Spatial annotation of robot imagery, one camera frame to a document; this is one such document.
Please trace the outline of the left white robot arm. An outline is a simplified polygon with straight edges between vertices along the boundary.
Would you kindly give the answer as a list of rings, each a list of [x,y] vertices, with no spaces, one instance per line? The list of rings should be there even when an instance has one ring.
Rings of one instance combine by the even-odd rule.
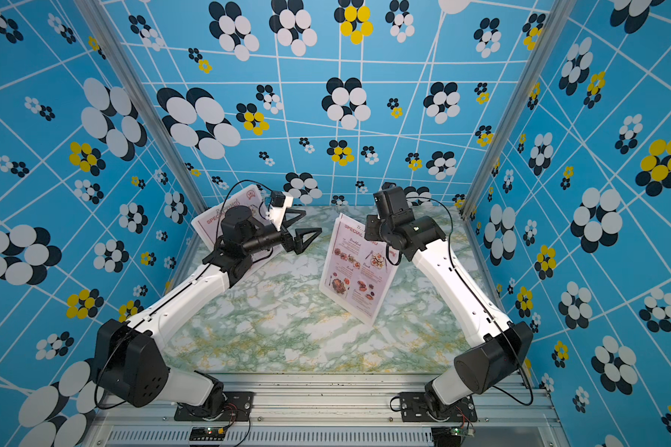
[[[289,229],[305,214],[281,205],[271,208],[268,221],[261,223],[246,206],[227,210],[214,248],[190,277],[136,315],[103,324],[91,371],[97,406],[102,408],[104,394],[110,393],[135,408],[163,400],[198,419],[220,417],[229,406],[223,383],[204,372],[169,367],[163,348],[205,305],[253,270],[257,253],[276,247],[303,253],[322,234],[319,227]]]

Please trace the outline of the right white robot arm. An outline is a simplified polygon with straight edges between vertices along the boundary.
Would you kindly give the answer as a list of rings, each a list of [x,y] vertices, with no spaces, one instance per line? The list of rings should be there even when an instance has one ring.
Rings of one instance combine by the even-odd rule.
[[[453,366],[425,386],[428,413],[444,421],[457,403],[496,389],[506,377],[525,372],[531,328],[515,324],[466,271],[451,249],[451,234],[430,216],[417,218],[406,192],[385,184],[374,193],[378,212],[367,217],[365,238],[397,252],[395,264],[411,262],[444,299],[470,347]]]

